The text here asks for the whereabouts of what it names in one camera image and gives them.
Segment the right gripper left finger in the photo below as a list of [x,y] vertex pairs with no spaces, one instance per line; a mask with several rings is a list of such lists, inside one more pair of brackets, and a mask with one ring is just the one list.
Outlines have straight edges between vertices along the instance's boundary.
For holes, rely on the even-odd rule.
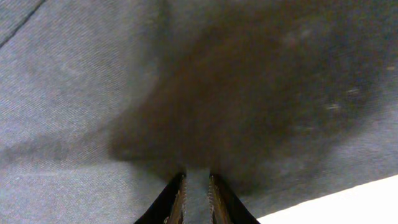
[[185,174],[176,174],[134,224],[182,224]]

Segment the black t-shirt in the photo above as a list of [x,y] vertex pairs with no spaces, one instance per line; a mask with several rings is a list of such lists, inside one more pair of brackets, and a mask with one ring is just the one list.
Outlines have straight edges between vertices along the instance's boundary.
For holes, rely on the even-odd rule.
[[396,1],[2,1],[1,222],[187,223],[397,174]]

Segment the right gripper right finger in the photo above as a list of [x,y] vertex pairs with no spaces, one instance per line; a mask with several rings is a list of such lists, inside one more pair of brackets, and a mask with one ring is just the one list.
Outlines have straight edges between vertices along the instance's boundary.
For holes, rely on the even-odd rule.
[[209,178],[211,224],[260,224],[220,175]]

